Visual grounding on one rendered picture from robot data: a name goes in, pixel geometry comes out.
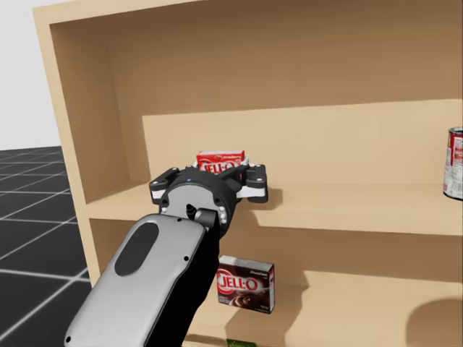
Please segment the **pale wooden shelf unit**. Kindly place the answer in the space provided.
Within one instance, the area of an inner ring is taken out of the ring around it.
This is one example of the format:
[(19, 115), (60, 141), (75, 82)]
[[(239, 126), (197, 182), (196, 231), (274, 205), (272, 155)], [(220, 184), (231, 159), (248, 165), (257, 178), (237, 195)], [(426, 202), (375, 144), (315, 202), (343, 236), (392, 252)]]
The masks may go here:
[(223, 254), (276, 268), (271, 314), (212, 288), (184, 347), (463, 347), (463, 0), (77, 0), (33, 11), (90, 280), (148, 183), (201, 150), (263, 164)]

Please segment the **red and white carton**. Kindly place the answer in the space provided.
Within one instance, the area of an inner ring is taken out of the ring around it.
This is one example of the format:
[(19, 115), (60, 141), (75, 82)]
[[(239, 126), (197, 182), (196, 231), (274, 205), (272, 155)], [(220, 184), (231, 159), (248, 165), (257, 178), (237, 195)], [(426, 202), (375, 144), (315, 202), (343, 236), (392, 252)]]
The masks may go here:
[(196, 155), (196, 167), (200, 171), (219, 174), (229, 168), (248, 163), (244, 150), (200, 151)]

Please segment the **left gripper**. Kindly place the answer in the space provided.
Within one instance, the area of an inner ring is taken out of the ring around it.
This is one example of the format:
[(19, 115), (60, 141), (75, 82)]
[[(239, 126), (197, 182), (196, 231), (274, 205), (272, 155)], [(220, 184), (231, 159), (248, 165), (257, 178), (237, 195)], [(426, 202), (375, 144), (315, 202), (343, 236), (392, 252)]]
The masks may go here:
[(266, 167), (242, 163), (228, 168), (218, 176), (211, 173), (182, 173), (170, 168), (149, 183), (154, 205), (161, 204), (161, 214), (189, 218), (187, 206), (216, 211), (220, 238), (228, 231), (237, 200), (267, 203)]

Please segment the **red and white can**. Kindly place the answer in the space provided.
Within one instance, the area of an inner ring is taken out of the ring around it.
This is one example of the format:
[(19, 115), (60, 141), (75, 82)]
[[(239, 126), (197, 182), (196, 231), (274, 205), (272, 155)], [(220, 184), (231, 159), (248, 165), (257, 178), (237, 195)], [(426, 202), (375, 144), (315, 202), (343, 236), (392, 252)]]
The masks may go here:
[(463, 127), (449, 129), (443, 193), (452, 199), (463, 200)]

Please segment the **brown and white carton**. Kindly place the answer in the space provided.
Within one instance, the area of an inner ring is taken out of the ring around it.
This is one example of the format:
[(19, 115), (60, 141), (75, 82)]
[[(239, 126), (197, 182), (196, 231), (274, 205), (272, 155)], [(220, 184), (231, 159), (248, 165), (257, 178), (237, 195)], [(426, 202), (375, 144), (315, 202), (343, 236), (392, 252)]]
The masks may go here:
[(274, 264), (222, 255), (216, 285), (221, 304), (264, 314), (275, 307)]

